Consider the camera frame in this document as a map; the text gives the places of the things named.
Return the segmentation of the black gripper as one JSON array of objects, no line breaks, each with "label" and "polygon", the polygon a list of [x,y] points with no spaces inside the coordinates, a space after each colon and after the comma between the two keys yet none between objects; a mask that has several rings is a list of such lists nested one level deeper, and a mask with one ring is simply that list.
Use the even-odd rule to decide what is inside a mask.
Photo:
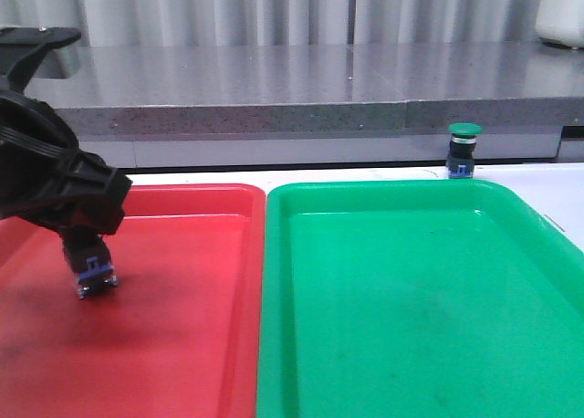
[{"label": "black gripper", "polygon": [[45,57],[81,38],[74,27],[1,30],[1,215],[65,234],[117,232],[131,181],[80,149],[74,131],[25,89]]}]

